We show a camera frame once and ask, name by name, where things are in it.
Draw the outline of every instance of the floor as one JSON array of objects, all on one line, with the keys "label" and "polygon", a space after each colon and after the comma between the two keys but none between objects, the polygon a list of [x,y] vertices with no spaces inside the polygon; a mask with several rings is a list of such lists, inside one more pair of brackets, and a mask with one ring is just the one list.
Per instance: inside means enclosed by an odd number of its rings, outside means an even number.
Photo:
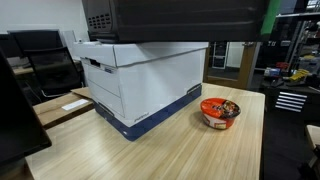
[{"label": "floor", "polygon": [[[262,79],[263,74],[256,72],[249,90],[258,92]],[[305,135],[305,126],[303,118],[295,112],[265,112],[261,179],[301,179],[298,167],[308,162],[313,155]]]},{"label": "floor", "polygon": [[[226,69],[215,69],[208,68],[208,75],[227,78],[227,79],[238,79],[239,69],[237,68],[226,68]],[[249,90],[258,91],[260,87],[260,82],[263,79],[263,71],[255,71],[252,77],[252,82]]]}]

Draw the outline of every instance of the cardboard box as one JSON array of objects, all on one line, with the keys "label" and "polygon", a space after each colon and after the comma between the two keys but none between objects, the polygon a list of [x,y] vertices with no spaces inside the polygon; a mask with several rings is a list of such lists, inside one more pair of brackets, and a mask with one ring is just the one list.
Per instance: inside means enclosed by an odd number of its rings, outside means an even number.
[{"label": "cardboard box", "polygon": [[42,126],[48,129],[93,109],[93,103],[86,87],[33,106],[33,109]]},{"label": "cardboard box", "polygon": [[95,110],[134,141],[201,95],[207,42],[75,43]]}]

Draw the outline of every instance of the blue box base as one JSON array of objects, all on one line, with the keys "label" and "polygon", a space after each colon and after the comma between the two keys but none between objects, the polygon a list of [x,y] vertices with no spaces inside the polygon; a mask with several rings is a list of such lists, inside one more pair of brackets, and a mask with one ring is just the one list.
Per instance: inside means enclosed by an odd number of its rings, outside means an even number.
[{"label": "blue box base", "polygon": [[149,130],[160,124],[162,121],[176,113],[190,102],[201,96],[202,85],[192,88],[192,91],[184,95],[175,102],[162,108],[146,119],[140,121],[132,127],[127,127],[113,115],[105,111],[97,102],[94,102],[94,108],[98,114],[104,117],[113,127],[115,127],[127,140],[134,141],[147,133]]}]

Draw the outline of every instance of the wall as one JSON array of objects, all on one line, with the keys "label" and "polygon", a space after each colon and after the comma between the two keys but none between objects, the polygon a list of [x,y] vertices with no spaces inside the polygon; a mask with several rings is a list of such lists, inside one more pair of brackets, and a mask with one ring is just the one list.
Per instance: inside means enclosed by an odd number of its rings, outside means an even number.
[{"label": "wall", "polygon": [[81,0],[0,0],[0,33],[7,30],[73,30],[88,40]]},{"label": "wall", "polygon": [[227,66],[240,68],[244,42],[230,42]]}]

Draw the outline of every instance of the white storage box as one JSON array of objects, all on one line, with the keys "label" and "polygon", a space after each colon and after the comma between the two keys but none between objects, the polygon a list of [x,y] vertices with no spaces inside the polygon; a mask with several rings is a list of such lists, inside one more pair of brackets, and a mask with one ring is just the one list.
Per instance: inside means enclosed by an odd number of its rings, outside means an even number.
[{"label": "white storage box", "polygon": [[135,140],[201,95],[208,43],[75,43],[96,111]]}]

